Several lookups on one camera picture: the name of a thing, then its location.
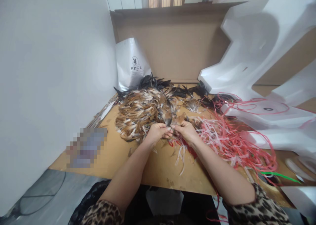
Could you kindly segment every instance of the floor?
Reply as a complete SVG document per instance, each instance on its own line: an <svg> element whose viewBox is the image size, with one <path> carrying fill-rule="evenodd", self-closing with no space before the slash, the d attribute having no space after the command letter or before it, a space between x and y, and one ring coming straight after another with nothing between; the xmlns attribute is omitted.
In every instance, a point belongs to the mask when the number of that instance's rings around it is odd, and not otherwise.
<svg viewBox="0 0 316 225"><path fill-rule="evenodd" d="M102 180L106 179L48 169L24 194L23 197L25 198L21 199L20 212L26 216L12 216L6 220L3 220L0 222L0 224L68 224L73 211L78 206L85 194L90 190L92 185ZM214 197L213 199L215 205L217 205L217 198ZM297 210L289 208L283 209L289 215L292 224L303 225L300 213ZM225 208L223 207L223 204L220 205L219 210L221 211L221 214L225 214Z"/></svg>

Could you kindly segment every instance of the silver bag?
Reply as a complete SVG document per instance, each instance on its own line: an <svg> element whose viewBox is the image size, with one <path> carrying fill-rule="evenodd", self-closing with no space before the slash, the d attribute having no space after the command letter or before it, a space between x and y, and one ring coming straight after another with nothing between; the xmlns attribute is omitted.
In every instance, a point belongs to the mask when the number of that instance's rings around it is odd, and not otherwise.
<svg viewBox="0 0 316 225"><path fill-rule="evenodd" d="M133 37L116 44L116 61L121 91L136 89L140 80L151 74L147 58Z"/></svg>

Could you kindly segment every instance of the blurred object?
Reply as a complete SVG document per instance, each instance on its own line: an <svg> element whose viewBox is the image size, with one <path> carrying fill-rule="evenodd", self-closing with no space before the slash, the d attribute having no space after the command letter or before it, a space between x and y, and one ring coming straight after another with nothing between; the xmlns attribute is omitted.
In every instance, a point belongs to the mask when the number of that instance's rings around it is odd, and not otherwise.
<svg viewBox="0 0 316 225"><path fill-rule="evenodd" d="M301 181L301 182L305 182L303 178L301 178L299 175L296 175L296 177Z"/></svg>
<svg viewBox="0 0 316 225"><path fill-rule="evenodd" d="M316 187L280 187L305 217L316 219Z"/></svg>
<svg viewBox="0 0 316 225"><path fill-rule="evenodd" d="M297 175L297 178L316 182L316 160L306 156L297 156L286 159L288 168Z"/></svg>
<svg viewBox="0 0 316 225"><path fill-rule="evenodd" d="M90 168L107 141L107 128L83 128L67 146L67 168Z"/></svg>

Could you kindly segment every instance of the leopard print shirt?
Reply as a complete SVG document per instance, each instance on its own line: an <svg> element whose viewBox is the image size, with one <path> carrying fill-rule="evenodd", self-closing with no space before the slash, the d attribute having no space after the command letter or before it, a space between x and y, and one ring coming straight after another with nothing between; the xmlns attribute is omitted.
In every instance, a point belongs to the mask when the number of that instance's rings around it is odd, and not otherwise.
<svg viewBox="0 0 316 225"><path fill-rule="evenodd" d="M247 224L247 225L290 225L286 213L273 200L266 196L265 191L256 183L253 184L256 199L254 202L244 205L229 206L224 203L227 209L229 224ZM123 218L117 206L112 203L100 200L87 210L82 225L96 224L123 224ZM167 224L178 224L176 221L168 221Z"/></svg>

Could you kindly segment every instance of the wooden table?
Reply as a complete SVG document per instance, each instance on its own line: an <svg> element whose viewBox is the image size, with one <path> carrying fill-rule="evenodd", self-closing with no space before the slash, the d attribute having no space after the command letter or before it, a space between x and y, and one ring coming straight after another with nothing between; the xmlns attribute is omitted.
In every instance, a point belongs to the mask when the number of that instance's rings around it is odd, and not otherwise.
<svg viewBox="0 0 316 225"><path fill-rule="evenodd" d="M211 117L211 114L203 107L200 107L201 113L188 112L188 110L184 107L180 107L180 110L177 114L181 115L183 112L186 112L188 116L203 115L206 118ZM108 130L107 140L105 141L104 146L101 148L100 154L97 156L94 164L91 165L91 168L66 168L66 152L63 152L63 154L61 154L49 168L62 171L67 170L69 172L76 172L101 178L113 178L116 171L123 165L124 162L126 162L128 157L135 151L138 145L136 141L126 142L120 138L114 123L117 113L118 106L114 106L100 125L100 127L107 128ZM199 160L194 162L193 157L188 151L185 153L184 172L181 176L179 176L183 167L181 160L179 160L178 165L175 166L179 145L176 147L171 147L166 140L162 139L157 143L155 148L158 153L156 154L152 152L150 154L144 169L142 184L208 195L216 195L216 192L211 184L210 177L205 168L201 165ZM292 173L292 171L290 171L290 169L284 163L286 158L295 157L296 154L291 151L279 150L276 150L276 154L277 162L279 164L277 172L291 178L296 178L295 174ZM243 168L239 168L238 170L243 176L248 178ZM293 207L281 189L270 186L261 180L259 180L259 183L267 192L267 195L275 200L280 206ZM281 183L286 186L300 185L285 179L281 179Z"/></svg>

